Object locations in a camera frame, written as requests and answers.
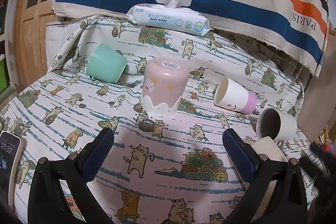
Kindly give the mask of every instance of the door panel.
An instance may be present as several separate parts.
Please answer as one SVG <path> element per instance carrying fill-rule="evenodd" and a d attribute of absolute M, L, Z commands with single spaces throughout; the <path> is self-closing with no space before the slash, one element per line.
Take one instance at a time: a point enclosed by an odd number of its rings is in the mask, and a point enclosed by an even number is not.
<path fill-rule="evenodd" d="M 51 0 L 19 0 L 17 10 L 16 59 L 22 87 L 26 88 L 47 72 L 46 23 L 56 17 L 51 11 Z"/>

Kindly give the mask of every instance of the smartphone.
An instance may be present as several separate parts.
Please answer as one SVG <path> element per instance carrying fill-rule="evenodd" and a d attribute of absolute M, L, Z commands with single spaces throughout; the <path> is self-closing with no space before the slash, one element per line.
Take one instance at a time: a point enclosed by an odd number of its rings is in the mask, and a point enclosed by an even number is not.
<path fill-rule="evenodd" d="M 21 139 L 9 132 L 0 135 L 0 194 L 13 209 L 13 190 L 22 152 Z"/>

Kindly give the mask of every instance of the green cup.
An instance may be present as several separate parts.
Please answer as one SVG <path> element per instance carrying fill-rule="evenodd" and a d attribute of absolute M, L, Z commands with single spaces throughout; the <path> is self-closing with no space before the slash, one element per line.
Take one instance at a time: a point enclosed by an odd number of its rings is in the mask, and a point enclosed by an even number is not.
<path fill-rule="evenodd" d="M 116 84 L 127 65 L 121 54 L 105 44 L 100 44 L 89 60 L 86 74 L 102 82 Z"/>

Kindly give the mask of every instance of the screw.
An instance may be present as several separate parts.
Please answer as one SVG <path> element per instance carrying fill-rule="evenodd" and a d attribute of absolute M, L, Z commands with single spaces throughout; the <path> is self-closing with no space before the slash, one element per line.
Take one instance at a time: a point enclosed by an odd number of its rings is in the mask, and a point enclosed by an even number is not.
<path fill-rule="evenodd" d="M 294 158 L 291 158 L 289 161 L 290 161 L 291 164 L 293 164 L 293 165 L 296 165 L 296 164 L 297 164 L 297 160 L 294 159 Z"/>
<path fill-rule="evenodd" d="M 69 156 L 68 156 L 69 159 L 71 160 L 74 160 L 75 158 L 77 158 L 77 153 L 71 153 Z"/>
<path fill-rule="evenodd" d="M 259 155 L 259 158 L 260 158 L 261 160 L 268 160 L 268 157 L 267 157 L 267 155 L 265 155 L 265 154 L 260 154 L 260 155 Z"/>
<path fill-rule="evenodd" d="M 46 160 L 47 160 L 46 157 L 42 157 L 42 158 L 39 159 L 39 163 L 43 164 L 43 163 L 45 163 Z"/>

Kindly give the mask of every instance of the blue stripe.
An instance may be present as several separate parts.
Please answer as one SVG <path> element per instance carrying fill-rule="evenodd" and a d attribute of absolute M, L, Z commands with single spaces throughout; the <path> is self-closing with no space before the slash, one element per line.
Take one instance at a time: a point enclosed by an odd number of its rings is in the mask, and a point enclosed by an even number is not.
<path fill-rule="evenodd" d="M 119 13 L 127 13 L 136 4 L 156 3 L 155 0 L 56 0 L 56 2 L 80 4 Z M 192 0 L 189 8 L 200 13 L 229 18 L 272 30 L 280 34 L 286 41 L 311 54 L 316 63 L 320 59 L 321 49 L 317 41 L 310 35 L 293 29 L 289 21 L 279 13 L 233 0 Z"/>

